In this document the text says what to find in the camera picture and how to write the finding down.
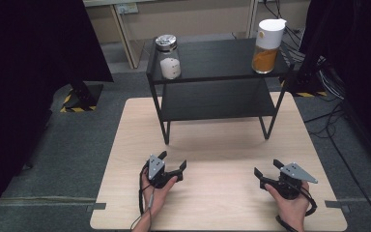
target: white powder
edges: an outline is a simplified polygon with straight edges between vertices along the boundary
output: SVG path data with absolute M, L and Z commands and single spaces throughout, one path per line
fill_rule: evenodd
M 161 73 L 167 79 L 178 77 L 182 71 L 180 69 L 180 61 L 174 58 L 165 58 L 160 61 Z

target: shelf top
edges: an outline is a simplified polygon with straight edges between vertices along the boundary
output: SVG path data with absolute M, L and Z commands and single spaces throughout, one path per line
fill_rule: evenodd
M 275 67 L 266 74 L 256 73 L 251 68 L 255 39 L 225 40 L 214 42 L 179 43 L 182 74 L 176 79 L 166 79 L 157 64 L 155 44 L 152 46 L 147 75 L 155 84 L 207 81 L 233 78 L 276 77 L 289 70 L 279 51 Z

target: bottle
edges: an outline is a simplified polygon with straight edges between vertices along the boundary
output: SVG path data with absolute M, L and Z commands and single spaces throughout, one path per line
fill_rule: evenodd
M 266 19 L 259 23 L 255 51 L 252 57 L 252 70 L 269 73 L 275 65 L 276 54 L 281 45 L 286 20 Z
M 176 37 L 173 35 L 162 35 L 156 39 L 156 45 L 161 75 L 167 79 L 179 77 L 182 70 Z

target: white cap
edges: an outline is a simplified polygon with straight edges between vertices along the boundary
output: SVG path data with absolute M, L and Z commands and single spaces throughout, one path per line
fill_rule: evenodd
M 282 18 L 262 20 L 258 27 L 256 45 L 265 49 L 279 47 L 281 45 L 286 22 L 287 21 Z

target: wooden table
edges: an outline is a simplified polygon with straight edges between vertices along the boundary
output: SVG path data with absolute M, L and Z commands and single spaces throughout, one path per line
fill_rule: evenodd
M 276 101 L 278 93 L 271 93 Z M 171 142 L 165 145 L 151 98 L 127 101 L 104 172 L 91 225 L 95 229 L 129 229 L 139 217 L 138 177 L 150 154 L 167 151 L 166 171 L 187 160 L 184 180 L 170 191 L 154 218 L 152 230 L 275 231 L 277 208 L 259 188 L 257 167 L 277 179 L 273 159 L 298 163 L 318 179 L 310 192 L 317 211 L 305 219 L 306 231 L 343 231 L 341 209 L 313 147 L 292 96 L 284 98 L 272 137 L 264 139 L 258 118 L 173 122 Z

